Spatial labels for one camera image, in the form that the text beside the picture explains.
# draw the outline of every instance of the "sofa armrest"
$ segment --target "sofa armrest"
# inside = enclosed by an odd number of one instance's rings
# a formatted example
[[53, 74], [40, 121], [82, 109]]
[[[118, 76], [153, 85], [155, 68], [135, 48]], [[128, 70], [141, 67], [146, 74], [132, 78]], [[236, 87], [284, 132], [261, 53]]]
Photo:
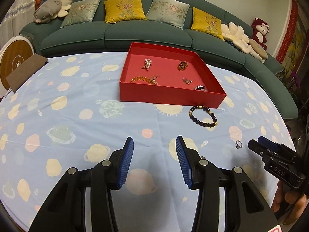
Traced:
[[283, 70], [282, 65], [269, 53], [268, 59], [265, 60], [264, 65], [271, 70], [272, 73], [277, 74]]
[[63, 19], [53, 19], [49, 23], [35, 24], [31, 22], [22, 28], [19, 34], [30, 38], [35, 52], [41, 55], [40, 44], [50, 34], [60, 29]]

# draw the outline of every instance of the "jewelry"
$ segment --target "jewelry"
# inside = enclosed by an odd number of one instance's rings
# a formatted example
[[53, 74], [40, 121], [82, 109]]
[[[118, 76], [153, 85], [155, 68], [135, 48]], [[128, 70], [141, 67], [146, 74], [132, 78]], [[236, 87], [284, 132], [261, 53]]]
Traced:
[[145, 64], [144, 64], [144, 66], [143, 66], [142, 69], [146, 69], [146, 70], [148, 71], [149, 68], [150, 68], [150, 66], [151, 66], [151, 63], [152, 63], [152, 60], [146, 58], [146, 59], [145, 59]]
[[242, 147], [243, 147], [242, 142], [241, 142], [240, 140], [237, 140], [237, 141], [235, 142], [235, 147], [236, 147], [237, 149], [242, 148]]
[[188, 67], [188, 63], [186, 61], [181, 61], [178, 65], [179, 71], [184, 71]]
[[193, 82], [193, 80], [189, 80], [189, 79], [186, 79], [186, 78], [183, 78], [182, 81], [185, 82], [187, 85], [189, 85], [190, 83]]
[[134, 78], [131, 79], [131, 83], [133, 83], [134, 81], [143, 80], [143, 81], [148, 82], [149, 84], [157, 85], [158, 83], [155, 81], [155, 79], [156, 79], [156, 78], [159, 78], [159, 77], [160, 77], [160, 76], [158, 76], [158, 77], [153, 76], [153, 78], [134, 77]]
[[[195, 110], [195, 109], [203, 109], [203, 111], [207, 112], [211, 118], [213, 119], [213, 123], [204, 123], [203, 121], [199, 121], [197, 118], [194, 117], [194, 115], [192, 115], [192, 112]], [[214, 113], [211, 112], [211, 110], [209, 108], [206, 108], [205, 106], [203, 105], [196, 105], [196, 106], [193, 106], [190, 111], [189, 111], [189, 117], [190, 119], [193, 120], [193, 122], [195, 122], [195, 124], [197, 125], [201, 125], [203, 127], [215, 127], [217, 124], [218, 124], [218, 121], [216, 119], [216, 116], [214, 115]]]
[[204, 85], [199, 85], [197, 87], [194, 88], [194, 90], [206, 90]]

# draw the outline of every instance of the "red stuffed monkey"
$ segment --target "red stuffed monkey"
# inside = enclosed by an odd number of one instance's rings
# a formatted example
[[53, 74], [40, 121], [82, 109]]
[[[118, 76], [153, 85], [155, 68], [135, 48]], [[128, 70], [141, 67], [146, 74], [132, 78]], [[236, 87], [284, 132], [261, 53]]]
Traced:
[[267, 50], [266, 43], [266, 34], [269, 32], [269, 26], [262, 19], [255, 18], [251, 27], [253, 28], [252, 39], [255, 40], [262, 46], [264, 50]]

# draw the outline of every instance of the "dark bead bracelet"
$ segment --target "dark bead bracelet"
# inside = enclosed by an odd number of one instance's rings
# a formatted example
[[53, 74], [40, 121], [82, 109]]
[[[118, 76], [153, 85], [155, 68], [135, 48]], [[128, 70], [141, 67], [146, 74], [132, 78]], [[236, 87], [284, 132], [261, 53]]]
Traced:
[[[203, 121], [200, 121], [197, 118], [195, 118], [195, 116], [192, 115], [192, 112], [195, 109], [203, 109], [203, 111], [207, 112], [211, 116], [211, 118], [213, 119], [214, 122], [213, 123], [204, 123]], [[215, 127], [218, 124], [218, 121], [217, 121], [216, 116], [214, 115], [214, 113], [212, 113], [209, 108], [206, 108], [203, 105], [195, 105], [195, 106], [193, 106], [190, 109], [190, 111], [189, 111], [189, 117], [190, 117], [190, 119], [192, 119], [193, 122], [195, 122], [195, 124], [201, 125], [203, 127]]]

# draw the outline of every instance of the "finger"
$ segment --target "finger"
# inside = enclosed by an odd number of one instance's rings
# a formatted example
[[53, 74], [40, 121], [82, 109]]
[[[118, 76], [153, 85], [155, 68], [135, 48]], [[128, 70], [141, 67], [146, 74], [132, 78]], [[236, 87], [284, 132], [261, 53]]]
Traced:
[[304, 212], [306, 208], [306, 195], [302, 195], [299, 200], [296, 202], [291, 214], [283, 222], [284, 225], [290, 225], [295, 222]]
[[282, 187], [278, 187], [277, 191], [275, 193], [275, 198], [273, 199], [273, 202], [275, 203], [281, 203], [284, 198], [284, 193]]
[[279, 186], [277, 188], [277, 191], [275, 193], [275, 197], [274, 197], [272, 205], [271, 205], [271, 209], [272, 209], [273, 212], [277, 212], [280, 209], [280, 203], [283, 201], [283, 196], [284, 196], [284, 193], [283, 193], [283, 190], [282, 190], [282, 186]]
[[278, 183], [277, 183], [277, 187], [283, 187], [283, 181], [278, 181]]
[[280, 209], [280, 203], [273, 202], [271, 205], [271, 210], [276, 213]]
[[285, 194], [284, 199], [287, 203], [293, 204], [300, 197], [301, 193], [299, 191], [289, 191]]

